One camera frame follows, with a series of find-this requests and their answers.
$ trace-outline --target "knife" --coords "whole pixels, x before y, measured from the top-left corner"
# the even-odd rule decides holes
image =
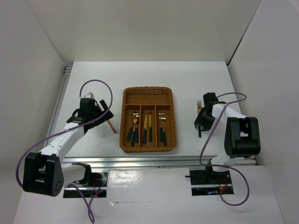
[[[144,136],[143,136],[143,143],[146,143],[146,135],[147,135],[147,128],[148,128],[148,114],[145,115],[144,117]]]
[[[151,111],[149,111],[149,141],[153,140],[153,130],[151,129]]]

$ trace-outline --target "dark handle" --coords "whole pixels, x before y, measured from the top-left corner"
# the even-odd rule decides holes
[[[132,137],[132,140],[131,140],[131,146],[134,146],[135,144],[135,131],[133,133],[133,137]]]
[[[138,128],[135,129],[135,142],[138,142]]]
[[[163,141],[163,128],[160,128],[160,141]]]
[[[149,128],[149,141],[153,140],[153,129]]]
[[[129,133],[128,133],[128,136],[127,136],[127,141],[130,141],[130,139],[131,139],[132,130],[133,130],[133,128],[130,127],[130,130],[129,130]]]
[[[201,138],[201,128],[200,128],[200,125],[198,126],[198,137]]]
[[[163,133],[163,138],[164,138],[164,146],[167,146],[166,132]]]
[[[144,130],[144,135],[143,135],[143,143],[146,143],[146,134],[147,134],[148,130]]]

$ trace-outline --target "brown stick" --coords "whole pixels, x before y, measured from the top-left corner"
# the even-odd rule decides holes
[[[99,109],[103,112],[103,109],[101,108],[101,106],[98,104]],[[111,127],[113,133],[116,133],[116,129],[113,127],[113,125],[111,124],[110,120],[107,121],[109,126]]]

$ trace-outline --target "wicker basket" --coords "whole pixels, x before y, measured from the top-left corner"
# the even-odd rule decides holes
[[[144,115],[147,110],[152,114],[152,138],[150,142],[149,131],[147,131],[147,141],[143,143],[144,134]],[[139,141],[132,147],[131,142],[127,141],[127,135],[132,126],[132,114],[138,111],[140,119],[137,124]],[[160,120],[158,113],[164,112],[166,116],[165,132],[167,146],[160,141]],[[170,88],[167,87],[132,87],[123,92],[122,111],[121,111],[121,131],[120,147],[126,153],[145,153],[145,152],[169,152],[177,146],[176,125],[173,109],[173,96]]]

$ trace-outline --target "white wall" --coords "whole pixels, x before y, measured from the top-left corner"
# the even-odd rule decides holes
[[[23,0],[0,1],[0,217],[13,222],[20,155],[47,133],[64,65]]]
[[[231,64],[243,113],[259,119],[262,150],[285,223],[298,223],[299,0],[262,0]]]
[[[228,61],[260,0],[27,0],[65,61]]]

